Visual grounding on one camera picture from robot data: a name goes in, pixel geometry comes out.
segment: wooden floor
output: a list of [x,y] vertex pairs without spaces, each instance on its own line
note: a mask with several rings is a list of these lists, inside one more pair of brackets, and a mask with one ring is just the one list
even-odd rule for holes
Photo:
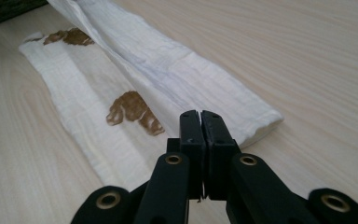
[[[244,151],[293,192],[332,188],[358,202],[358,1],[117,2],[285,115]],[[17,50],[33,32],[70,26],[51,6],[0,24],[0,223],[68,223],[102,186]]]

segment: metal grommet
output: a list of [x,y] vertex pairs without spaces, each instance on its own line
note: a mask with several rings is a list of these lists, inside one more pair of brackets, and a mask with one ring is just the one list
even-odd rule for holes
[[351,207],[338,196],[332,194],[324,194],[322,195],[321,199],[324,205],[340,213],[346,213],[351,210]]
[[242,164],[245,164],[245,165],[256,165],[257,164],[257,160],[251,156],[242,156],[240,158],[240,161],[242,162]]
[[182,162],[182,157],[177,156],[177,155],[171,155],[171,156],[167,156],[167,157],[165,158],[165,161],[166,161],[168,164],[176,165],[176,164],[179,164],[179,163]]
[[96,205],[100,209],[109,209],[118,205],[120,199],[120,194],[112,190],[98,197]]

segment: light wood floor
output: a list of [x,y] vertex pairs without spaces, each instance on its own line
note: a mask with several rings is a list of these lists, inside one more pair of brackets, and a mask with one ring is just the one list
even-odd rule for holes
[[[358,1],[117,2],[282,111],[244,151],[293,192],[331,188],[358,202]],[[0,24],[0,223],[68,223],[102,186],[17,50],[33,32],[70,26],[50,6]]]

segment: white fabric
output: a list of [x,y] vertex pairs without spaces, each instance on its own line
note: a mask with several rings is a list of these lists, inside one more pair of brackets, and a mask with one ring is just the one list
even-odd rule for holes
[[[25,41],[20,51],[45,80],[63,127],[105,185],[132,190],[148,180],[167,138],[179,136],[179,115],[187,110],[221,115],[241,147],[282,121],[278,111],[218,65],[115,4],[49,2],[97,44],[85,47],[58,41],[44,46],[41,39]],[[107,125],[109,106],[130,90],[142,95],[166,133],[150,136],[129,121]],[[224,203],[191,208],[190,223],[225,222]]]
[[127,69],[126,78],[168,135],[178,135],[179,115],[191,109],[221,115],[241,147],[260,139],[282,120],[278,111],[220,66],[169,39],[115,3],[49,2],[88,33],[114,63]]

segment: dark corner object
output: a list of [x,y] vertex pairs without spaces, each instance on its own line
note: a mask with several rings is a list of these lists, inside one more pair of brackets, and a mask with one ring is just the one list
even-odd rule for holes
[[227,201],[231,223],[358,223],[353,199],[333,189],[295,195],[262,159],[241,153],[219,115],[195,110],[180,116],[180,138],[168,139],[148,182],[94,191],[72,223],[183,224],[189,200],[206,197]]
[[0,0],[0,22],[48,3],[47,0]]

